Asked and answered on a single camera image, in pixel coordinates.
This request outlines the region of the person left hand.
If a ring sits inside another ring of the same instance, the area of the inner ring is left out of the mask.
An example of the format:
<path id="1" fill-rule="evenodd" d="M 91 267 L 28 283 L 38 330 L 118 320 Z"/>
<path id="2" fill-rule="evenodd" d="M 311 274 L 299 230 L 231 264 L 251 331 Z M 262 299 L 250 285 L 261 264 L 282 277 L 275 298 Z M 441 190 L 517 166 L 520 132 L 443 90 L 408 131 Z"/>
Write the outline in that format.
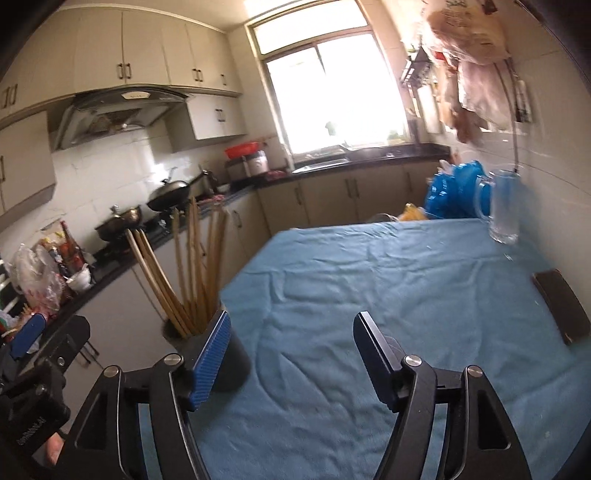
<path id="1" fill-rule="evenodd" d="M 59 432 L 54 433 L 45 442 L 45 460 L 47 465 L 55 466 L 57 464 L 63 446 L 64 439 Z"/>

